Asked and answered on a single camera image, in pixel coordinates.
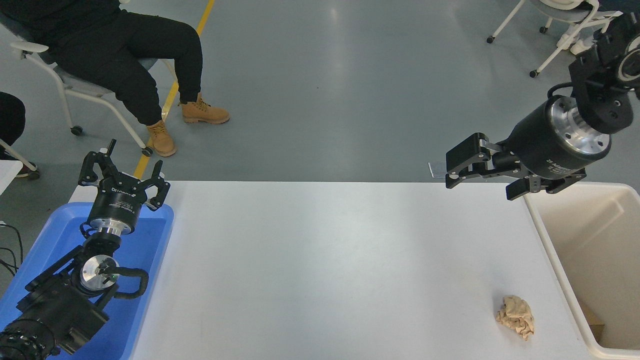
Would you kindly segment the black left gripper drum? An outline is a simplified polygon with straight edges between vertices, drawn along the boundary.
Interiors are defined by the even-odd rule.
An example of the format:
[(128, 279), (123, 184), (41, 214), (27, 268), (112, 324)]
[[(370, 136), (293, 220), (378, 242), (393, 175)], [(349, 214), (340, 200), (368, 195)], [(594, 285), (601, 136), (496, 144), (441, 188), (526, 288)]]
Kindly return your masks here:
[(98, 228), (100, 222), (112, 220), (126, 228), (134, 228), (147, 200), (146, 194), (139, 191), (141, 182), (129, 175), (103, 178), (98, 183), (97, 196), (87, 217), (90, 226)]

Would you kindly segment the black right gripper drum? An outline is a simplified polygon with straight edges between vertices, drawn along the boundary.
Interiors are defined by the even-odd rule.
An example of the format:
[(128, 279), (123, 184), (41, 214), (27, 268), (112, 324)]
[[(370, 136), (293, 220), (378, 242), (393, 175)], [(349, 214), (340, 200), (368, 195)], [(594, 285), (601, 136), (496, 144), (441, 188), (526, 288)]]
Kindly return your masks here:
[(589, 164), (589, 157), (573, 148), (554, 123), (554, 111), (562, 113), (565, 99), (547, 99), (514, 126), (503, 146), (514, 153), (531, 173), (558, 180)]

